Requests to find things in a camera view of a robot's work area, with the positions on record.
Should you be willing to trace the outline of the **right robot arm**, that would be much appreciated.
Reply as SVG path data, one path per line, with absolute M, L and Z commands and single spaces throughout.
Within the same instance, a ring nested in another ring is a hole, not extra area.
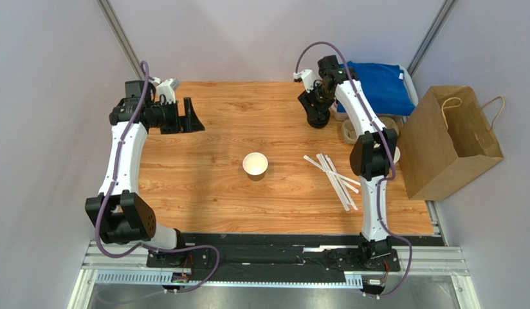
M 398 135 L 380 122 L 367 100 L 357 73 L 341 66 L 334 55 L 318 61 L 318 73 L 296 70 L 295 82 L 304 85 L 298 100 L 306 112 L 307 123 L 325 127 L 330 107 L 340 102 L 356 130 L 357 141 L 349 157 L 353 173 L 359 178 L 363 198 L 363 225 L 359 246 L 364 259 L 387 256 L 392 251 L 386 224 L 387 178 L 395 175 L 394 154 Z

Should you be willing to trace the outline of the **brown paper coffee cup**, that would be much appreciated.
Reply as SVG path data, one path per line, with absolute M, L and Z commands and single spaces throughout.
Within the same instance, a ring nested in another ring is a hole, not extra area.
M 251 181 L 261 181 L 268 169 L 268 159 L 262 153 L 247 154 L 242 161 L 242 168 Z

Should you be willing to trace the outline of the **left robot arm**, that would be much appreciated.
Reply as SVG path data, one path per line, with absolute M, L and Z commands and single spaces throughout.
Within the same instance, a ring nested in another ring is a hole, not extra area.
M 181 232 L 157 222 L 152 208 L 140 196 L 138 180 L 143 147 L 149 129 L 162 134 L 204 131 L 189 97 L 179 114 L 175 90 L 177 79 L 151 78 L 125 83 L 125 98 L 109 114 L 112 148 L 104 182 L 98 196 L 85 202 L 101 244 L 135 244 L 155 252 L 185 247 Z

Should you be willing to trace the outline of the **cardboard cup carrier tray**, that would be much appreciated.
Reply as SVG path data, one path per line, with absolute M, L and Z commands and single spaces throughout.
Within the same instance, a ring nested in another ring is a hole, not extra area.
M 397 125 L 397 122 L 395 119 L 391 117 L 379 117 L 379 120 L 385 125 L 387 129 L 394 129 L 397 133 L 397 136 L 400 135 L 399 133 L 399 126 Z M 358 134 L 351 123 L 350 120 L 345 120 L 342 124 L 342 135 L 343 139 L 348 143 L 354 145 L 358 139 Z

